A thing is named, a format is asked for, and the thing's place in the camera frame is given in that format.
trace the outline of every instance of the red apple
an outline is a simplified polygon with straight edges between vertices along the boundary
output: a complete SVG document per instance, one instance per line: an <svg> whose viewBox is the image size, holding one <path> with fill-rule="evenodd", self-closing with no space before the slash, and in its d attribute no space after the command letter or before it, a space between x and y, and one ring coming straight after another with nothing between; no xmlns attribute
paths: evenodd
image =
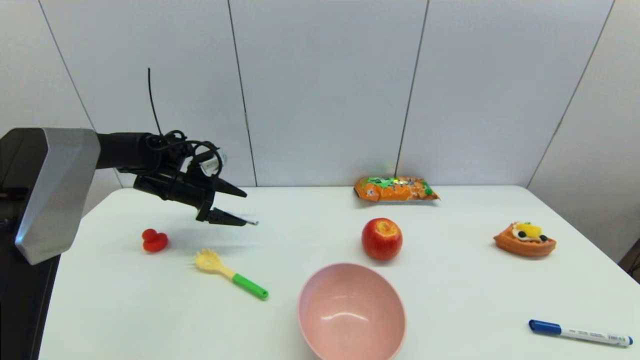
<svg viewBox="0 0 640 360"><path fill-rule="evenodd" d="M387 218L375 218L362 229L364 252L377 260L391 260L402 247L402 231Z"/></svg>

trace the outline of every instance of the orange snack bag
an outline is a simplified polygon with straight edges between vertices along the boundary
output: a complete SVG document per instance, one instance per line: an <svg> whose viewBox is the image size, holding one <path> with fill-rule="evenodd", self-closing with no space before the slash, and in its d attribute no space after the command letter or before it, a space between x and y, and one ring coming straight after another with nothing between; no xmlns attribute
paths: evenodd
<svg viewBox="0 0 640 360"><path fill-rule="evenodd" d="M419 177L363 177L354 189L361 199L375 202L440 198L429 184Z"/></svg>

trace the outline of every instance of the blue marker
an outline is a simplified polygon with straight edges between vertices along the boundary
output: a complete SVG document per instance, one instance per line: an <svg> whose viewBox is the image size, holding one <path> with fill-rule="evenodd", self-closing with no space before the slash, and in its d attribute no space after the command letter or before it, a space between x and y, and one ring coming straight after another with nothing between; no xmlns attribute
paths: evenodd
<svg viewBox="0 0 640 360"><path fill-rule="evenodd" d="M529 327L536 334L559 335L567 338L595 341L611 345L627 347L634 343L631 336L607 334L606 332L583 331L567 329L556 323L541 322L539 320L529 320Z"/></svg>

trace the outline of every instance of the white table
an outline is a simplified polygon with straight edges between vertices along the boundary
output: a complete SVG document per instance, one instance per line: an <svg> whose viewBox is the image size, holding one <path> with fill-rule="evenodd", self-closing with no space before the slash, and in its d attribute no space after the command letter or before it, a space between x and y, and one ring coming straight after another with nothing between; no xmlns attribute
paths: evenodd
<svg viewBox="0 0 640 360"><path fill-rule="evenodd" d="M111 194L62 256L40 358L313 359L298 329L298 293L319 268L348 261L375 268L404 302L396 359L640 359L640 286L523 188L437 186L443 200L421 205L369 204L348 187L245 190L248 198L218 194L215 205L258 226L203 224L186 205L132 189ZM404 234L386 265L360 245L376 217ZM542 226L557 249L539 260L498 249L493 236L515 220ZM146 254L140 236L149 227L167 233L171 248ZM203 247L269 300L198 272L192 259ZM531 318L638 343L535 335Z"/></svg>

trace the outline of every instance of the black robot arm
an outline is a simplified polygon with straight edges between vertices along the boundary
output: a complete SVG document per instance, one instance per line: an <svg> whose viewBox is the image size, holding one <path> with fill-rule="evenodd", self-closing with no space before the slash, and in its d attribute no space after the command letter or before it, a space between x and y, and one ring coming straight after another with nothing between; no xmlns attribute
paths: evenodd
<svg viewBox="0 0 640 360"><path fill-rule="evenodd" d="M187 140L181 131L165 135L150 133L98 134L100 156L96 168L117 168L137 175L133 188L191 205L196 220L211 224L243 226L242 218L211 208L216 192L246 197L246 193L220 179L224 160L211 142ZM185 159L191 157L186 172Z"/></svg>

